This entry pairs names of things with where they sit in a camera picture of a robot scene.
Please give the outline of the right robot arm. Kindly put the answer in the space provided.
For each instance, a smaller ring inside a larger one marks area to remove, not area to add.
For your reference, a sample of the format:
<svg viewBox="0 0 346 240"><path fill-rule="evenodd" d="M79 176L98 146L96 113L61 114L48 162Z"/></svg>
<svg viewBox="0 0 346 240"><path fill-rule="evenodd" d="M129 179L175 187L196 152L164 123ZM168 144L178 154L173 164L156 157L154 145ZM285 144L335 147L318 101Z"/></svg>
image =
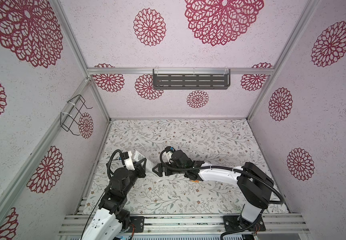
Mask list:
<svg viewBox="0 0 346 240"><path fill-rule="evenodd" d="M194 161L183 151L166 148L160 153L160 163L152 168L157 176L182 174L193 181L215 181L238 187L247 203L241 213L241 222L253 223L270 205L274 182L255 164L246 162L241 167L214 166L204 161Z"/></svg>

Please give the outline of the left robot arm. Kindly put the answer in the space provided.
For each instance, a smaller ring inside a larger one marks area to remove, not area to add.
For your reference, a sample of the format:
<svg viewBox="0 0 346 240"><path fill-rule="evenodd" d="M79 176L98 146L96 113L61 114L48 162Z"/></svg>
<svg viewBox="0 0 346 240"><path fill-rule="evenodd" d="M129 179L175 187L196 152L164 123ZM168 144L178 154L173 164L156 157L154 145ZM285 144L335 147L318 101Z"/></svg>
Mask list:
<svg viewBox="0 0 346 240"><path fill-rule="evenodd" d="M110 183L105 188L98 209L90 223L86 223L81 235L82 240L118 240L120 233L131 233L131 240L139 230L140 220L134 224L130 212L124 209L127 195L136 181L146 177L147 159L134 162L134 170L118 168L110 173L111 162L107 163Z"/></svg>

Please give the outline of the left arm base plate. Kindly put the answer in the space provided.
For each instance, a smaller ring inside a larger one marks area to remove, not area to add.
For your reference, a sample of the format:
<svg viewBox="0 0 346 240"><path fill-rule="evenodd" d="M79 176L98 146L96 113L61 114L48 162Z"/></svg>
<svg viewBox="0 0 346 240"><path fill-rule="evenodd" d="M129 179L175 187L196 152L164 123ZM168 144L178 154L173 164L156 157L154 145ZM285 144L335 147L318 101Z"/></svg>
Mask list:
<svg viewBox="0 0 346 240"><path fill-rule="evenodd" d="M125 233L143 233L145 225L144 216L130 216L128 220L125 221Z"/></svg>

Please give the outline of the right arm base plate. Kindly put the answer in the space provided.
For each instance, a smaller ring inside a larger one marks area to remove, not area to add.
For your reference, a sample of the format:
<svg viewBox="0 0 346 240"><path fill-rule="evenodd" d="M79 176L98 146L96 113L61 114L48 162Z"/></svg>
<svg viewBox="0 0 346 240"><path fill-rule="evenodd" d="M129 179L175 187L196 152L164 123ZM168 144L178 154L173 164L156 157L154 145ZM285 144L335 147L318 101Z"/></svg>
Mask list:
<svg viewBox="0 0 346 240"><path fill-rule="evenodd" d="M242 230L248 226L251 226L248 229L250 232L266 231L262 216L259 216L258 220L254 221L256 223L254 226L252 225L253 223L243 219L240 215L223 216L223 221L227 232Z"/></svg>

